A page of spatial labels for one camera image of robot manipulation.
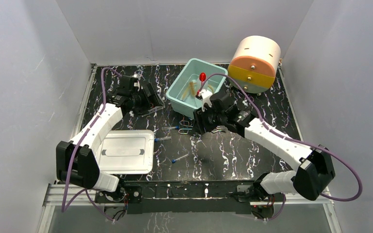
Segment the tan rubber tubing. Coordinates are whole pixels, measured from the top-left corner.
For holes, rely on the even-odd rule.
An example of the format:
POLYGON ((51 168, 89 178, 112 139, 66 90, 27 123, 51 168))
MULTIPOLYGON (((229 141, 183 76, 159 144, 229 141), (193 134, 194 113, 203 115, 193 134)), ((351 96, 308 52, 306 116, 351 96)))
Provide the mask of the tan rubber tubing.
POLYGON ((185 101, 187 97, 195 98, 197 96, 197 91, 200 87, 201 83, 196 81, 191 81, 186 85, 184 92, 182 93, 181 100, 185 101))

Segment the clear test tube rack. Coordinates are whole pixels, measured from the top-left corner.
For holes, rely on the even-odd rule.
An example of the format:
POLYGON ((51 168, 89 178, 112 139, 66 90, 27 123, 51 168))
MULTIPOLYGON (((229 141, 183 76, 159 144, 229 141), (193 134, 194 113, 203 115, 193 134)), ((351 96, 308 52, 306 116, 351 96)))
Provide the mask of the clear test tube rack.
POLYGON ((156 107, 153 107, 152 109, 149 109, 149 110, 143 111, 140 115, 141 115, 142 117, 144 117, 144 116, 147 116, 147 115, 149 115, 149 114, 153 114, 153 113, 155 113, 155 112, 157 112, 157 111, 160 111, 160 110, 162 110, 162 109, 164 109, 164 108, 165 108, 164 105, 163 105, 163 106, 156 106, 156 107))

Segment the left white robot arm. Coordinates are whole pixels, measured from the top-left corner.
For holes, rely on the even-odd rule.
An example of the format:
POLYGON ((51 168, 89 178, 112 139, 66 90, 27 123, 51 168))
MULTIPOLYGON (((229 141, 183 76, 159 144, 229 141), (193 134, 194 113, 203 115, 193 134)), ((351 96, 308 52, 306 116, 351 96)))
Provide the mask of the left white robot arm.
POLYGON ((93 118, 69 141, 56 147, 56 176, 65 184, 96 190, 110 202, 140 202, 142 189, 124 183, 124 175, 147 174, 153 168, 155 135, 150 130, 117 132, 128 113, 146 116, 164 107, 152 84, 136 75, 121 76, 93 118))

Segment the red-cap wash bottle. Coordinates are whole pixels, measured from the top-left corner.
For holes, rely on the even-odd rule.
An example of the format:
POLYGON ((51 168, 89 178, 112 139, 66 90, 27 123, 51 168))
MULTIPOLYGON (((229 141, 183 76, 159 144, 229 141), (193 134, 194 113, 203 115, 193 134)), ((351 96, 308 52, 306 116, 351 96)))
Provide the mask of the red-cap wash bottle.
POLYGON ((199 74, 199 81, 200 81, 201 85, 200 85, 200 87, 199 87, 199 89, 197 91, 198 94, 203 89, 203 87, 204 87, 204 85, 206 83, 206 74, 204 72, 202 72, 202 73, 199 74))

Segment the brown test tube brush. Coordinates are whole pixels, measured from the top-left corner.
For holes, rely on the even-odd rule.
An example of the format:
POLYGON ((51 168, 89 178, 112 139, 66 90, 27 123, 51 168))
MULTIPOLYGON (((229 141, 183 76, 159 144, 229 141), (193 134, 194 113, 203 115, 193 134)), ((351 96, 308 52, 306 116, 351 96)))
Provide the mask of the brown test tube brush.
POLYGON ((218 126, 211 131, 211 133, 225 133, 226 129, 222 126, 218 126))

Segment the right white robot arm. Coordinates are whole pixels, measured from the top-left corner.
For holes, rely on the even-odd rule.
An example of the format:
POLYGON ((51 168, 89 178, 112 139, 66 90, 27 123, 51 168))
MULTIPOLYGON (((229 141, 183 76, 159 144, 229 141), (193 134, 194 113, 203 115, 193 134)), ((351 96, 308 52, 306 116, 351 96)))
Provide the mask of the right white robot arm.
POLYGON ((283 159, 290 171, 264 173, 244 191, 232 195, 266 201, 277 193, 298 193, 307 200, 316 200, 334 179, 331 156, 320 150, 292 141, 284 134, 274 135, 270 126, 264 126, 254 110, 240 110, 228 94, 203 89, 197 98, 203 102, 193 112, 196 130, 203 134, 224 126, 241 137, 254 141, 283 159))

